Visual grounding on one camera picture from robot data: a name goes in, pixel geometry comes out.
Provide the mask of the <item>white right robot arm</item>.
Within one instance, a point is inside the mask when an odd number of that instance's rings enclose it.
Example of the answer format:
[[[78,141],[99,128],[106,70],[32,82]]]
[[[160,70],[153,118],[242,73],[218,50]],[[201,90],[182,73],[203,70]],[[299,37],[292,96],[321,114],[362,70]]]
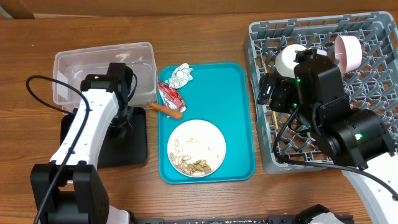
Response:
[[[277,134],[276,159],[301,166],[341,170],[373,223],[397,223],[396,142],[374,111],[352,108],[338,66],[315,49],[298,51],[293,77],[266,73],[257,103],[289,118]],[[288,126],[298,120],[331,164],[296,161],[277,151]]]

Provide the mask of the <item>white tissue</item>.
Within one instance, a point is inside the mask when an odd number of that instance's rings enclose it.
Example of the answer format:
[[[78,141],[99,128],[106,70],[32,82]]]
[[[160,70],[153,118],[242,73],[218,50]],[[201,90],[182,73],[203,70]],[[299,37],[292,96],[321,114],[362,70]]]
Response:
[[[173,89],[179,89],[193,80],[191,75],[192,71],[193,68],[191,68],[189,64],[183,63],[173,71],[172,76],[167,79],[165,83]]]

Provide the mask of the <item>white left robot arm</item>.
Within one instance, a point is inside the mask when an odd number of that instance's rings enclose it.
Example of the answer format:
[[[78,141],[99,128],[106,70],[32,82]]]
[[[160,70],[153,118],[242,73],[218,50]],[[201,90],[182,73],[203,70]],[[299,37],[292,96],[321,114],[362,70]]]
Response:
[[[79,89],[71,87],[81,101],[67,135],[50,161],[30,173],[35,223],[134,223],[132,212],[110,205],[97,166],[109,126],[127,126],[135,79],[125,63],[111,63],[106,74],[87,75]]]

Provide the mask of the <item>wooden chopstick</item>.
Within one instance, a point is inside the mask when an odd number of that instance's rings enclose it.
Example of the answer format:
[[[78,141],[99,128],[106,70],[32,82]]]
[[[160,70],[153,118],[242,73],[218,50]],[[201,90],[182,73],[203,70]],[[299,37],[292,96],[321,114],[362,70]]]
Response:
[[[266,66],[264,66],[264,71],[265,71],[265,73],[267,73],[267,67]],[[278,125],[278,122],[277,122],[277,116],[276,116],[275,111],[272,111],[272,120],[273,120],[273,125],[275,126],[275,130],[278,130],[279,129],[279,125]]]

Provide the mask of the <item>grey dishwasher rack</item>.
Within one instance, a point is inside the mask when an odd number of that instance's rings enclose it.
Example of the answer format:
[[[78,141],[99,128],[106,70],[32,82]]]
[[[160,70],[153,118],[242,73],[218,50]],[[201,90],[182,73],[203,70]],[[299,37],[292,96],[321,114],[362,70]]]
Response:
[[[334,58],[334,43],[339,35],[353,35],[361,43],[362,61],[358,70],[343,74],[345,93],[349,94],[351,107],[369,109],[379,114],[390,135],[396,141],[397,152],[397,26],[388,12],[367,12],[338,16],[307,17],[253,22],[248,27],[243,43],[246,70],[251,82],[254,101],[259,93],[260,77],[276,72],[277,54],[288,45],[299,44],[306,48],[325,50]],[[262,167],[268,174],[286,174],[320,170],[284,164],[272,152],[274,138],[289,117],[276,113],[279,129],[275,130],[272,111],[267,105],[256,107],[256,129]],[[277,153],[295,160],[331,164],[318,147],[304,134],[287,128]]]

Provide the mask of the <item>pink plate with food scraps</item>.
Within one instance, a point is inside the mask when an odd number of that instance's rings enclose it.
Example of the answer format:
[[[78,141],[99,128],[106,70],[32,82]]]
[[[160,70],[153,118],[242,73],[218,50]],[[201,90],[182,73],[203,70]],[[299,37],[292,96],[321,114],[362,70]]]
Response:
[[[174,169],[186,177],[206,177],[218,170],[226,156],[226,141],[212,123],[193,119],[179,124],[167,142]]]

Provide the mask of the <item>white bowl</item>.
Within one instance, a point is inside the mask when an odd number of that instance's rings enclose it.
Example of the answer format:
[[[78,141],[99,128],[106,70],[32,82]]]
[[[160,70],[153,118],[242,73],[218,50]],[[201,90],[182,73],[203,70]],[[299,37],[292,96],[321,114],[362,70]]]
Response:
[[[307,61],[302,63],[296,62],[296,56],[299,52],[309,50],[309,55],[304,55]],[[292,44],[288,45],[284,50],[282,50],[275,60],[275,67],[277,72],[284,77],[286,80],[296,80],[294,68],[299,65],[300,72],[304,68],[313,68],[320,65],[322,62],[328,61],[327,52],[325,50],[320,50],[317,48],[306,48],[303,45]]]

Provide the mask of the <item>pink bowl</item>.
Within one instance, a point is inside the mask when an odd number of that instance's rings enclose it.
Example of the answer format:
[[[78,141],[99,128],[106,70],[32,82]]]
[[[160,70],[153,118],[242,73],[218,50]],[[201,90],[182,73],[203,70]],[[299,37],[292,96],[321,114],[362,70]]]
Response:
[[[353,35],[339,35],[335,39],[335,59],[342,74],[356,70],[362,61],[359,39]]]

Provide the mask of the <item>red foil snack wrapper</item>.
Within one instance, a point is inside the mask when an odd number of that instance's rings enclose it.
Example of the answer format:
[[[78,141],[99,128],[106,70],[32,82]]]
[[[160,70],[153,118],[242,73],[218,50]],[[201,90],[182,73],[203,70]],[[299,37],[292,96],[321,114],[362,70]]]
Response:
[[[169,87],[167,84],[161,81],[158,81],[157,84],[163,104],[166,107],[177,110],[181,113],[183,113],[187,109],[183,98],[177,90]]]

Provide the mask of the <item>clear plastic bin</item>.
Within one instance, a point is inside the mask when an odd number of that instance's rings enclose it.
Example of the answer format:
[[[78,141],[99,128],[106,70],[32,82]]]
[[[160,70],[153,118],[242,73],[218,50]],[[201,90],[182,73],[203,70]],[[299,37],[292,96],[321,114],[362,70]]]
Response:
[[[53,78],[80,89],[89,74],[105,74],[111,62],[125,63],[137,76],[135,94],[129,106],[147,109],[157,101],[157,67],[153,47],[148,42],[107,45],[59,52],[55,56]]]

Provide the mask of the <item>orange carrot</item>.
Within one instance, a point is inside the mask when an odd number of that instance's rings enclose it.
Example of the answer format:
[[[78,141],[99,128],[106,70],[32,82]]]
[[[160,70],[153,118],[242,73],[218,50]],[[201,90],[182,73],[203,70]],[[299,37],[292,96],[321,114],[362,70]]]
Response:
[[[160,111],[160,112],[166,114],[167,116],[172,117],[173,119],[182,119],[182,117],[183,117],[183,114],[178,110],[173,110],[164,105],[160,105],[160,104],[154,103],[154,102],[148,102],[147,104],[151,108],[153,108],[157,111]]]

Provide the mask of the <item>black rectangular tray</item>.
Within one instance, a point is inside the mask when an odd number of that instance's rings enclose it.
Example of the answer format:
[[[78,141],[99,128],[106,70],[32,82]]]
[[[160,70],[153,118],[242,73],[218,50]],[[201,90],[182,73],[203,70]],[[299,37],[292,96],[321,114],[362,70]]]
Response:
[[[109,125],[117,113],[116,107],[90,108],[88,120],[67,164],[72,166],[84,161],[96,169],[144,164],[148,158],[145,110],[134,107],[130,119],[132,130],[128,130],[123,139],[116,139],[108,134]]]

